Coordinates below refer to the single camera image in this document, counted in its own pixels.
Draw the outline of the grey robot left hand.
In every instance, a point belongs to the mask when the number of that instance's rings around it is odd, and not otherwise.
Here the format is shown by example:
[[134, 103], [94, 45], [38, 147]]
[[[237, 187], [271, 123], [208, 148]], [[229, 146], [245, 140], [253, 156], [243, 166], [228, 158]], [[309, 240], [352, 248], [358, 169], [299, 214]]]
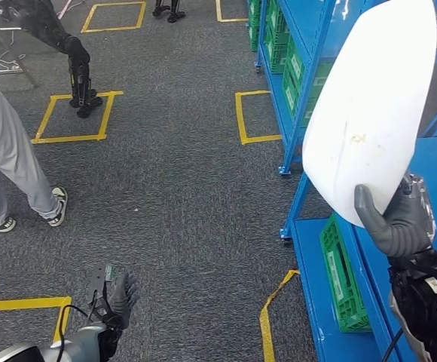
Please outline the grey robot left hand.
[[129, 273], [116, 276], [110, 299], [110, 308], [115, 315], [113, 321], [116, 322], [121, 330], [127, 329], [138, 298], [137, 279], [135, 276]]

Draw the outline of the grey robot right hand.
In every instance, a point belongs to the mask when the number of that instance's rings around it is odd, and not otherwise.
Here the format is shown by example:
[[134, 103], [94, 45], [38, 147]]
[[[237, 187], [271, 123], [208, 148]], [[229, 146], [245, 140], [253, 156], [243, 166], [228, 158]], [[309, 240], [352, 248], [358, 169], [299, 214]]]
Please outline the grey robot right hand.
[[432, 246], [435, 226], [424, 180], [405, 174], [384, 213], [376, 209], [366, 185], [355, 187], [355, 209], [364, 228], [382, 253], [388, 257], [410, 256]]

